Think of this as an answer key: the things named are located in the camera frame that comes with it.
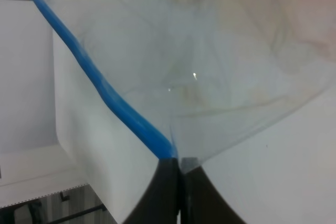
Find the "plastic bag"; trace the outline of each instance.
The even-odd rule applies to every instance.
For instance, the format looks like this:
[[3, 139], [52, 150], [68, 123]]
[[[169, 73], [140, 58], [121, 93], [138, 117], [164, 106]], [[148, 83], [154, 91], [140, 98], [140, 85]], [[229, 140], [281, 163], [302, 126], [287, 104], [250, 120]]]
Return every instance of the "plastic bag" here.
[[[121, 95], [109, 93], [117, 97], [112, 107], [125, 100], [179, 158], [197, 158], [194, 167], [301, 107], [336, 72], [317, 46], [323, 40], [332, 48], [332, 32], [323, 30], [332, 23], [332, 3], [325, 9], [332, 18], [307, 13], [303, 22], [303, 0], [34, 1], [74, 36], [75, 57], [84, 51], [98, 69], [98, 92], [106, 95], [101, 89], [108, 83]], [[316, 27], [317, 36], [307, 32]], [[71, 49], [73, 41], [65, 42]], [[128, 126], [133, 118], [132, 130], [146, 128], [143, 118], [123, 113]], [[146, 135], [137, 135], [147, 144]]]

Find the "white surface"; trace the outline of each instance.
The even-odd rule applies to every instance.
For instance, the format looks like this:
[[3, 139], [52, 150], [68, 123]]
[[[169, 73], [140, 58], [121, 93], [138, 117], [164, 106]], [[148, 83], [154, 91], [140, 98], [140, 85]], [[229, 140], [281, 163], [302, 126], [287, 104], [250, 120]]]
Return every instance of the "white surface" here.
[[122, 223], [146, 191], [158, 159], [108, 109], [56, 33], [54, 63], [58, 139]]
[[0, 154], [56, 144], [51, 27], [30, 1], [0, 17]]
[[86, 184], [60, 145], [0, 155], [0, 207]]
[[335, 101], [332, 88], [203, 165], [246, 223], [336, 223]]

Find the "clear plastic bag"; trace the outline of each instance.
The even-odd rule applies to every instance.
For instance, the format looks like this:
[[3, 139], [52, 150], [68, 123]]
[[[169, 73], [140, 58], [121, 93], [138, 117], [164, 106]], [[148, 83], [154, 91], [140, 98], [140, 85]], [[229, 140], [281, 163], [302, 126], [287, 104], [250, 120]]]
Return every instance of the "clear plastic bag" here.
[[198, 164], [301, 107], [336, 73], [333, 50], [305, 37], [331, 25], [329, 8], [332, 18], [310, 24], [297, 23], [293, 0], [44, 1], [117, 93]]

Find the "blue plastic strip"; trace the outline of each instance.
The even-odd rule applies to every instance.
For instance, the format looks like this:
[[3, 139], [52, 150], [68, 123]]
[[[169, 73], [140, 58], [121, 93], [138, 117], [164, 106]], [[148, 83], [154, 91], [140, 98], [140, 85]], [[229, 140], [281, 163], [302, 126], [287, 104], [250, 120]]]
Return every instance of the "blue plastic strip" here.
[[44, 0], [33, 0], [37, 8], [56, 33], [69, 47], [79, 65], [96, 87], [107, 107], [154, 153], [158, 158], [176, 157], [174, 146], [145, 118], [129, 106], [104, 78], [84, 48], [56, 16]]

